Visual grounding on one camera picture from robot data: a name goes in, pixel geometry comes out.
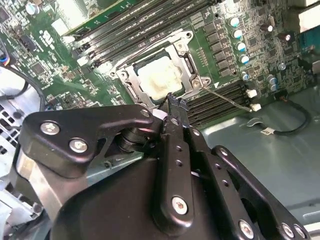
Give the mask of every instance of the motherboard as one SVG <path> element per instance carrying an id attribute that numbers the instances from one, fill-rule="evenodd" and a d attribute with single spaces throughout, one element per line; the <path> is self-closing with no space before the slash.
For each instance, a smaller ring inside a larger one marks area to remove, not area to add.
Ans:
<path id="1" fill-rule="evenodd" d="M 299 61 L 311 43 L 285 27 L 288 10 L 286 0 L 2 0 L 0 36 L 46 110 L 153 109 L 172 92 L 201 128 L 243 112 L 209 91 L 257 111 L 314 84 Z"/>

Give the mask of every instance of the black cable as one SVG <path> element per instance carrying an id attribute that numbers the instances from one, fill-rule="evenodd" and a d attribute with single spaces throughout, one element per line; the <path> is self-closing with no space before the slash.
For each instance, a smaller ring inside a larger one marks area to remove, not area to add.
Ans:
<path id="1" fill-rule="evenodd" d="M 2 66 L 2 67 L 7 69 L 7 70 L 9 70 L 9 71 L 11 71 L 11 72 L 13 72 L 14 74 L 18 75 L 22 79 L 24 79 L 26 83 L 28 83 L 30 86 L 32 86 L 36 90 L 36 92 L 38 93 L 38 95 L 40 97 L 40 108 L 39 108 L 39 111 L 40 112 L 45 111 L 46 97 L 45 97 L 44 93 L 42 92 L 42 89 L 38 86 L 38 84 L 31 77 L 29 77 L 26 74 L 16 70 L 12 66 Z"/>
<path id="2" fill-rule="evenodd" d="M 281 99 L 285 104 L 288 104 L 289 106 L 293 107 L 294 109 L 298 110 L 299 112 L 303 113 L 304 117 L 305 117 L 305 120 L 304 122 L 298 126 L 296 129 L 293 129 L 293 130 L 290 130 L 290 131 L 278 131 L 278 130 L 275 130 L 273 132 L 274 135 L 277 135 L 277 136 L 291 136 L 291 135 L 295 135 L 295 134 L 298 134 L 299 132 L 301 132 L 303 129 L 305 129 L 312 121 L 312 116 L 311 114 L 306 110 L 304 109 L 301 105 L 291 101 L 291 100 L 288 100 L 288 99 L 285 99 L 285 98 L 282 98 Z M 259 123 L 259 126 L 265 130 L 268 128 L 268 126 L 262 124 L 262 123 Z"/>
<path id="3" fill-rule="evenodd" d="M 3 101 L 3 100 L 12 100 L 12 99 L 15 99 L 19 96 L 21 96 L 22 94 L 24 94 L 27 89 L 29 87 L 29 83 L 27 83 L 26 81 L 24 82 L 24 86 L 23 88 L 21 89 L 21 91 L 19 91 L 17 94 L 14 94 L 14 95 L 2 95 L 0 96 L 0 101 Z"/>

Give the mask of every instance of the cpu socket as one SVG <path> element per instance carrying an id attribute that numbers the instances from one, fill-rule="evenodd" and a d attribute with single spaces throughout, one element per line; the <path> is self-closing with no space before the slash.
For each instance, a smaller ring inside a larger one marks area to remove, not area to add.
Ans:
<path id="1" fill-rule="evenodd" d="M 168 93 L 181 98 L 196 95 L 211 80 L 198 74 L 188 48 L 193 35 L 192 31 L 180 31 L 153 43 L 146 51 L 131 54 L 126 58 L 128 63 L 111 71 L 110 77 L 119 78 L 133 101 L 150 109 Z"/>

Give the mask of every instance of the white connector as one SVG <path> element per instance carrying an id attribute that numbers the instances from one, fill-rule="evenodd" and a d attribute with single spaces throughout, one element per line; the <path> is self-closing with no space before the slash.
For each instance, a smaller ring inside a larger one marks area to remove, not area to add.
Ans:
<path id="1" fill-rule="evenodd" d="M 251 98 L 251 99 L 258 95 L 257 90 L 255 90 L 255 89 L 254 90 L 249 90 L 248 89 L 245 92 L 248 95 L 248 97 Z"/>
<path id="2" fill-rule="evenodd" d="M 254 111 L 254 112 L 258 112 L 260 109 L 261 109 L 261 105 L 259 103 L 257 104 L 250 104 L 250 107 L 251 109 Z"/>

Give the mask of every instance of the silver screw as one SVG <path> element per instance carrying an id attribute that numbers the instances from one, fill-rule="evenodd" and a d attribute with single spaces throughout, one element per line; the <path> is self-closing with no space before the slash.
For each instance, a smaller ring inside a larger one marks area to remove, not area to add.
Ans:
<path id="1" fill-rule="evenodd" d="M 243 234 L 248 238 L 248 239 L 253 239 L 255 234 L 254 231 L 252 230 L 252 227 L 247 223 L 245 220 L 240 220 L 239 221 L 239 227 Z"/>
<path id="2" fill-rule="evenodd" d="M 179 122 L 178 122 L 178 120 L 177 120 L 177 119 L 175 119 L 175 118 L 171 118 L 171 122 L 172 122 L 174 125 L 179 126 Z"/>
<path id="3" fill-rule="evenodd" d="M 280 71 L 286 70 L 286 68 L 287 68 L 287 65 L 283 62 L 278 65 L 278 69 Z"/>
<path id="4" fill-rule="evenodd" d="M 41 124 L 40 129 L 47 135 L 56 135 L 60 132 L 60 127 L 53 122 L 45 122 Z"/>
<path id="5" fill-rule="evenodd" d="M 294 238 L 295 237 L 295 234 L 294 232 L 291 230 L 291 228 L 285 224 L 285 223 L 282 223 L 282 228 L 284 230 L 284 232 L 290 237 L 290 238 Z"/>
<path id="6" fill-rule="evenodd" d="M 147 117 L 147 118 L 149 118 L 150 117 L 150 112 L 148 112 L 147 110 L 145 110 L 145 109 L 143 109 L 143 110 L 141 110 L 141 112 L 140 112 L 143 116 L 145 116 L 145 117 Z"/>
<path id="7" fill-rule="evenodd" d="M 192 131 L 196 136 L 200 136 L 200 132 L 197 129 L 193 129 Z"/>
<path id="8" fill-rule="evenodd" d="M 172 207 L 180 215 L 185 215 L 188 211 L 187 203 L 178 196 L 172 198 Z"/>
<path id="9" fill-rule="evenodd" d="M 306 238 L 306 235 L 304 233 L 304 231 L 302 231 L 301 227 L 299 227 L 298 225 L 294 225 L 294 229 L 296 230 L 296 232 L 303 238 Z"/>
<path id="10" fill-rule="evenodd" d="M 71 148 L 72 151 L 81 154 L 87 151 L 88 145 L 81 139 L 73 139 L 69 143 L 69 147 Z"/>
<path id="11" fill-rule="evenodd" d="M 227 153 L 227 151 L 226 151 L 225 149 L 220 148 L 220 152 L 221 152 L 223 155 L 228 156 L 228 153 Z"/>

